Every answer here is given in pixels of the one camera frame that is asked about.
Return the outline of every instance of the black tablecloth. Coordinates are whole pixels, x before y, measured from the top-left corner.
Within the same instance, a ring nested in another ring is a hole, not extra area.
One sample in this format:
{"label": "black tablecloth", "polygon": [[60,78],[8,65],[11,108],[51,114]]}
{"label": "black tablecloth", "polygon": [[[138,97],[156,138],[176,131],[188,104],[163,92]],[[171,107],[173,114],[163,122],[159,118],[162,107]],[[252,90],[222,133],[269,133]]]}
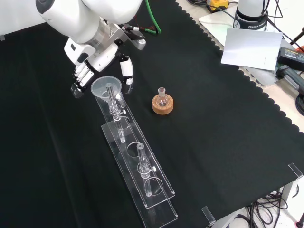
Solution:
{"label": "black tablecloth", "polygon": [[[168,227],[207,225],[296,179],[304,170],[304,137],[256,84],[173,0],[151,0],[161,35],[143,51],[130,43],[135,119],[176,192],[179,215]],[[137,23],[151,25],[142,5]],[[141,227],[88,91],[70,91],[67,38],[47,24],[0,42],[1,227]],[[121,78],[118,62],[99,76]],[[167,116],[152,111],[159,87],[174,98]]]}

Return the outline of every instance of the acrylic stand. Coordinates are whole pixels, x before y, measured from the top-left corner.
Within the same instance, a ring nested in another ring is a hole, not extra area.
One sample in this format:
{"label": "acrylic stand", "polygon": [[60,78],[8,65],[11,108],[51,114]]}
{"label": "acrylic stand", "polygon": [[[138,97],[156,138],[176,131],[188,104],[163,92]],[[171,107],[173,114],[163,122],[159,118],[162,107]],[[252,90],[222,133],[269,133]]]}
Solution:
{"label": "acrylic stand", "polygon": [[120,93],[120,81],[102,77],[91,90],[107,122],[103,132],[144,226],[160,228],[176,220],[169,200],[175,192]]}

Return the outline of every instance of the electronic device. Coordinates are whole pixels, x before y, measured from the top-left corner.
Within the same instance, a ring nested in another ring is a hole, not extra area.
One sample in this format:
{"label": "electronic device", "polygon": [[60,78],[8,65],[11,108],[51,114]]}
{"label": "electronic device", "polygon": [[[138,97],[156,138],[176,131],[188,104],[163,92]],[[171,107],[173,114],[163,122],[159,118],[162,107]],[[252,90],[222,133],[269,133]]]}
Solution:
{"label": "electronic device", "polygon": [[96,72],[104,70],[115,58],[120,65],[126,85],[133,83],[133,66],[128,56],[119,52],[119,46],[130,40],[142,50],[144,35],[126,30],[139,9],[142,0],[36,0],[42,18],[55,30],[68,36],[64,48],[75,64],[75,83],[71,91],[81,97]]}
{"label": "electronic device", "polygon": [[299,53],[285,47],[281,47],[277,62],[288,65],[294,70],[304,70],[304,53]]}
{"label": "electronic device", "polygon": [[229,2],[228,0],[207,0],[207,4],[210,5],[210,6],[206,6],[207,9],[211,12],[211,13],[214,13],[214,12],[218,12],[219,9],[222,9],[222,10],[225,10],[227,9],[228,5],[229,5]]}

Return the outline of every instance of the white paper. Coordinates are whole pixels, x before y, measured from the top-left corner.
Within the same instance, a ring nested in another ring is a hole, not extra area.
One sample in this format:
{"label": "white paper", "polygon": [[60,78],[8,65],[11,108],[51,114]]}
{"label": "white paper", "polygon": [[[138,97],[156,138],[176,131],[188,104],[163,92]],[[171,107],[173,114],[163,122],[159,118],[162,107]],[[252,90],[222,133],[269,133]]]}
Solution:
{"label": "white paper", "polygon": [[228,28],[221,63],[274,70],[283,34]]}

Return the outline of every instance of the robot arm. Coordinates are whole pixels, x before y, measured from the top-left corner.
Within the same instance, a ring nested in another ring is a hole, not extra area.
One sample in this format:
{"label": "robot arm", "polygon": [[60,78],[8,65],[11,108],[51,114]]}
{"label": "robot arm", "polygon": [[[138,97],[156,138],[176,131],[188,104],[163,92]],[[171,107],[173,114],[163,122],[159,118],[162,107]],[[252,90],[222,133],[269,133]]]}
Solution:
{"label": "robot arm", "polygon": [[42,18],[78,44],[89,41],[99,26],[99,17],[115,23],[130,21],[142,0],[36,0]]}
{"label": "robot arm", "polygon": [[65,52],[76,65],[76,81],[71,87],[75,97],[82,95],[95,72],[101,72],[116,57],[120,58],[123,81],[131,88],[133,66],[128,56],[119,53],[118,45],[129,38],[138,49],[143,49],[145,40],[142,34],[133,34],[132,37],[136,39],[131,38],[117,24],[130,21],[141,2],[142,0],[36,0],[42,18],[55,30],[70,37]]}

